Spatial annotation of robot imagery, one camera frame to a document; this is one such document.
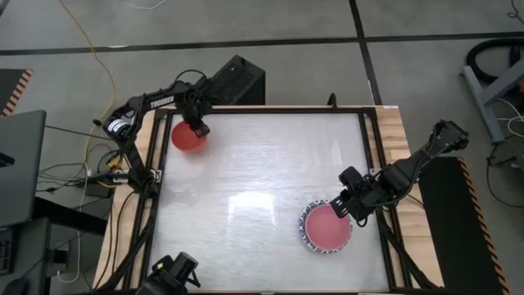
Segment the black mat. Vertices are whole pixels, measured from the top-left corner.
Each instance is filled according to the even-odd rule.
[[[32,70],[0,69],[0,116],[15,110],[32,74]]]
[[[445,287],[457,294],[509,294],[463,160],[435,159],[419,186]]]

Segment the orange and black striped tape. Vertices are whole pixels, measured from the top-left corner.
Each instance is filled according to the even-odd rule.
[[[20,101],[22,93],[24,92],[27,83],[29,83],[29,79],[31,79],[32,74],[33,70],[25,70],[25,72],[18,80],[18,83],[16,84],[16,87],[13,90],[13,93],[11,94],[11,97],[9,98],[6,107],[3,109],[2,113],[0,113],[0,116],[9,116],[15,111],[16,104],[18,104],[18,102]]]
[[[475,193],[475,189],[473,188],[472,179],[469,176],[468,168],[466,167],[466,162],[464,162],[464,159],[461,157],[457,157],[457,160],[460,163],[460,166],[462,167],[464,178],[466,179],[466,185],[469,188],[469,194],[472,197],[473,206],[475,207],[475,211],[477,212],[478,222],[481,225],[481,230],[482,230],[482,233],[484,234],[486,246],[488,247],[488,251],[491,254],[491,260],[493,261],[493,267],[495,268],[495,272],[497,273],[497,276],[499,277],[499,283],[502,287],[502,293],[503,295],[509,295],[509,289],[508,289],[508,285],[506,284],[506,279],[504,278],[504,272],[502,271],[502,267],[500,266],[499,258],[497,257],[497,252],[495,251],[495,247],[493,247],[493,243],[491,242],[491,236],[490,236],[490,233],[488,233],[488,226],[486,225],[486,222],[484,221],[484,217],[482,216],[481,205],[478,202],[477,194]]]

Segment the white table surface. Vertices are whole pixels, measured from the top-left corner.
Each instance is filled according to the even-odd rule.
[[[174,127],[180,116],[174,117]],[[375,216],[340,252],[321,255],[298,234],[300,211],[343,189],[367,164],[356,114],[223,114],[204,152],[169,144],[151,263],[184,251],[199,291],[387,290]]]

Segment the gray floor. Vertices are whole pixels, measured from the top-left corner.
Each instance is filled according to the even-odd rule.
[[[167,0],[154,11],[137,11],[116,0],[65,0],[95,46],[152,45],[260,39],[310,39],[356,36],[353,16],[344,0]],[[133,0],[151,5],[152,0]],[[507,18],[509,1],[491,0],[357,0],[366,36],[470,34],[522,31]],[[524,3],[516,1],[524,11]],[[369,43],[382,101],[399,105],[412,150],[427,141],[439,119],[455,120],[470,132],[465,152],[485,219],[513,294],[524,294],[524,210],[495,201],[486,186],[489,135],[465,81],[458,76],[468,50],[482,39]],[[0,50],[85,48],[82,34],[57,0],[11,0],[0,16]],[[268,104],[324,104],[334,92],[340,103],[373,104],[362,54],[357,43],[285,45],[102,53],[117,85],[116,106],[131,95],[166,86],[181,70],[197,68],[213,74],[239,54],[266,70]],[[483,54],[481,65],[500,73],[506,50]],[[111,98],[111,85],[90,54],[0,57],[0,68],[31,68],[34,76],[16,112],[44,109],[50,125],[87,132]],[[510,116],[501,107],[501,115]],[[522,144],[520,138],[512,144]],[[80,162],[85,138],[47,129],[41,166]],[[107,147],[93,150],[92,166]],[[74,175],[76,169],[56,171]],[[514,204],[524,204],[522,174],[495,168],[494,191]],[[77,206],[81,191],[66,188],[44,196]],[[103,216],[109,203],[88,207]],[[53,243],[74,237],[75,231],[53,228]],[[102,239],[82,239],[81,269],[89,282]],[[76,263],[65,279],[75,276]],[[82,275],[74,284],[52,281],[52,294],[87,290]]]

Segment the metal stand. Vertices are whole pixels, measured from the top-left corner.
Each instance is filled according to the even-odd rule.
[[[47,217],[55,225],[64,225],[90,234],[103,236],[106,233],[106,220],[35,197],[33,219],[40,217]]]
[[[493,142],[500,143],[505,140],[497,117],[493,112],[493,104],[497,98],[506,94],[509,89],[524,78],[524,59],[506,70],[495,82],[483,89],[470,66],[464,66],[463,75],[472,90],[473,97],[481,110],[482,117],[490,131]]]

